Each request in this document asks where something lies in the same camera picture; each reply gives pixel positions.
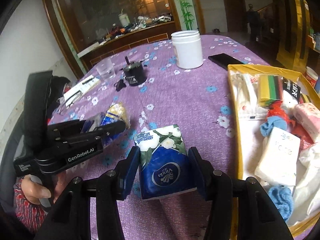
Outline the person left hand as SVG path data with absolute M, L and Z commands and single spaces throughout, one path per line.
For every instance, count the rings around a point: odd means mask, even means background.
M 66 183 L 66 172 L 63 171 L 56 175 L 56 184 L 54 190 L 54 202 L 58 199 L 60 194 L 65 189 Z M 31 180 L 30 175 L 25 176 L 21 182 L 21 189 L 26 199 L 32 204 L 40 205 L 41 198 L 50 198 L 52 196 L 49 189 L 35 183 Z

